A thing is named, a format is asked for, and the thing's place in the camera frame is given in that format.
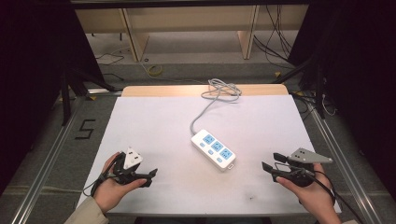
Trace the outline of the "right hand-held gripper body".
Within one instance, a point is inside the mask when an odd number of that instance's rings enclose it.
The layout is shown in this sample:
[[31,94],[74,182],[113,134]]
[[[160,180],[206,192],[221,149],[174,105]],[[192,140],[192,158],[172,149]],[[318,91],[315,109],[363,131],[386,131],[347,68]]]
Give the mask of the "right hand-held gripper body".
[[332,158],[322,156],[302,147],[286,157],[288,158],[287,162],[276,161],[276,165],[285,165],[289,170],[282,171],[275,168],[273,169],[272,177],[274,181],[276,181],[278,176],[284,177],[299,187],[307,187],[313,183],[315,163],[333,162]]

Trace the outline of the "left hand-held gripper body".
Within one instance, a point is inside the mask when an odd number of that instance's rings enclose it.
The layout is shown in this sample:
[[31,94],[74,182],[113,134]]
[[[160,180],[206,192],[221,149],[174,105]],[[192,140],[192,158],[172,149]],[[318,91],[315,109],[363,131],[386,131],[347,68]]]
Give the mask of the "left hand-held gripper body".
[[135,172],[142,161],[143,158],[131,147],[126,152],[121,152],[116,158],[113,167],[115,180],[121,185],[129,184],[136,179],[144,178],[149,180],[149,175],[137,174]]

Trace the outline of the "person's left hand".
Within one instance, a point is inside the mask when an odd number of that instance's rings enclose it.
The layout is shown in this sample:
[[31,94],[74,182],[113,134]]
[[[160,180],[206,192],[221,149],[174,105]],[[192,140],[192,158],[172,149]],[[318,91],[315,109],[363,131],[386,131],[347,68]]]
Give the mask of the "person's left hand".
[[146,179],[137,179],[127,185],[120,185],[114,179],[109,178],[96,189],[93,198],[105,214],[115,208],[125,195],[140,188],[146,182]]

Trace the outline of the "person's right hand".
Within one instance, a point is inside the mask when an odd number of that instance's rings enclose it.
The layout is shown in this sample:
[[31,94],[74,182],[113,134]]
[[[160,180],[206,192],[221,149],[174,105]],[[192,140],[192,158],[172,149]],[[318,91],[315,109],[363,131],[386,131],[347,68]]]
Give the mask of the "person's right hand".
[[321,185],[312,183],[308,187],[302,188],[280,176],[276,178],[276,181],[293,192],[302,206],[317,219],[335,214],[332,196]]

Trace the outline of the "white table cover sheet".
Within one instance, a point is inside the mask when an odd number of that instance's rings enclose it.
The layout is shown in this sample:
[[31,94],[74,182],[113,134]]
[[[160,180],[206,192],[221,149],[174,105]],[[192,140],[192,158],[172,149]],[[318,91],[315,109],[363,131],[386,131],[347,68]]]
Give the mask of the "white table cover sheet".
[[[191,142],[205,129],[236,155],[222,172]],[[195,97],[120,97],[87,178],[105,161],[133,148],[137,171],[158,169],[150,187],[128,193],[116,214],[142,217],[266,217],[304,213],[292,192],[273,181],[262,162],[311,149],[299,111],[289,95],[242,96],[234,103]]]

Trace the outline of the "black tape floor mark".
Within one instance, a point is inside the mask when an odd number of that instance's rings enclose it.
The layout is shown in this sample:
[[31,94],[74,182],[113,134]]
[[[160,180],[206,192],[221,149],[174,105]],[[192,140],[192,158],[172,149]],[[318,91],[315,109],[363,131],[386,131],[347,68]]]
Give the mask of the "black tape floor mark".
[[84,119],[78,129],[78,134],[75,136],[76,140],[88,140],[91,138],[94,131],[93,124],[95,119]]

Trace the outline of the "white power strip blue sockets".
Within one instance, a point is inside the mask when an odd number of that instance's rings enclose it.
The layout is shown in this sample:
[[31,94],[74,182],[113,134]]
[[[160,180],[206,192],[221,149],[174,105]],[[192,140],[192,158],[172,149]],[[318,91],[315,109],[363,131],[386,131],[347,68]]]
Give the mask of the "white power strip blue sockets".
[[192,144],[222,172],[233,168],[236,155],[216,136],[201,130],[191,138]]

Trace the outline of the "black metal stand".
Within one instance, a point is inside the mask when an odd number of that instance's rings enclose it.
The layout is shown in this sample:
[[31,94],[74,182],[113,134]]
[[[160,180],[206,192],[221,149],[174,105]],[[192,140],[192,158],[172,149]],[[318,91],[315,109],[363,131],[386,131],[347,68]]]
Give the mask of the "black metal stand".
[[318,56],[311,56],[308,60],[293,68],[286,75],[277,78],[273,84],[281,84],[282,82],[302,74],[299,86],[301,90],[307,90],[312,85],[315,86],[315,108],[321,119],[325,119],[324,105],[322,103],[324,93],[324,77],[320,67]]
[[96,84],[110,92],[121,91],[120,88],[107,84],[102,77],[95,77],[94,75],[90,75],[75,67],[66,66],[63,70],[63,74],[61,75],[61,93],[64,112],[63,126],[71,118],[69,90],[72,90],[76,96],[86,96],[88,94],[88,89],[84,85],[85,81]]

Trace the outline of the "wooden table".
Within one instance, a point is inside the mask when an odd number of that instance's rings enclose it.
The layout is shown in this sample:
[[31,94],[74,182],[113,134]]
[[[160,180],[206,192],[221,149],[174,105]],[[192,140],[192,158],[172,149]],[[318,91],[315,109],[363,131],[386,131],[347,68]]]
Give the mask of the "wooden table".
[[[237,84],[242,95],[287,95],[289,92],[282,84]],[[122,97],[172,97],[200,96],[213,87],[206,85],[167,85],[167,86],[128,86],[123,89]]]

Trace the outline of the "yellow tape roll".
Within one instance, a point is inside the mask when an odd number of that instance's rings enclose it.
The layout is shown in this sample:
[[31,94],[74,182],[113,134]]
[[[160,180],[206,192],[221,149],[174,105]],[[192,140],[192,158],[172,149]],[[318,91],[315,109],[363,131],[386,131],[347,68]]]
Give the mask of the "yellow tape roll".
[[153,77],[159,76],[163,72],[163,68],[160,65],[152,65],[148,68],[148,74]]

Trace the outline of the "black curtain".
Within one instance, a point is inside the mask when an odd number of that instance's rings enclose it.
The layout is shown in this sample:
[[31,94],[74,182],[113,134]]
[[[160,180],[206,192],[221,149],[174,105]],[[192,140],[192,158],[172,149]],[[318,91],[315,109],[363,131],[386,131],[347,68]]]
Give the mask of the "black curtain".
[[331,21],[320,67],[349,130],[396,201],[396,0],[307,0],[290,55],[312,55]]
[[0,195],[80,72],[104,79],[71,0],[0,0]]

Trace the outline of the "light wooden bench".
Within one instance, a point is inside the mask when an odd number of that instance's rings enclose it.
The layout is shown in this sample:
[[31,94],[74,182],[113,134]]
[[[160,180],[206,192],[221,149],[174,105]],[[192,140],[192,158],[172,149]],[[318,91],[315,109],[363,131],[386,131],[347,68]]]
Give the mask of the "light wooden bench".
[[256,31],[271,29],[277,15],[283,30],[298,30],[307,10],[307,5],[280,5],[78,9],[76,13],[87,34],[125,33],[139,62],[151,33],[199,31],[236,31],[247,60]]

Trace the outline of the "aluminium floor rail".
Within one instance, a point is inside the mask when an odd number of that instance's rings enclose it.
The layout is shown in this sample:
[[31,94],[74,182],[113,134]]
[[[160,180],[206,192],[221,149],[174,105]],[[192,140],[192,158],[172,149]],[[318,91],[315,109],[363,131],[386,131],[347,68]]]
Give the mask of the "aluminium floor rail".
[[84,99],[82,97],[77,97],[72,103],[72,112],[69,119],[65,121],[56,132],[56,138],[51,142],[45,159],[39,163],[39,169],[35,175],[35,179],[25,191],[22,201],[11,219],[11,224],[25,224],[27,222],[34,209],[35,203],[38,200],[40,192],[45,186],[50,172],[64,146],[67,135],[69,135],[70,130],[74,125],[75,117],[83,102]]
[[354,173],[353,166],[348,162],[347,156],[342,152],[328,123],[318,113],[318,107],[314,106],[314,103],[311,101],[307,103],[307,106],[312,110],[311,115],[332,154],[333,161],[337,164],[338,169],[364,217],[365,224],[383,224],[382,218],[375,210],[373,201]]

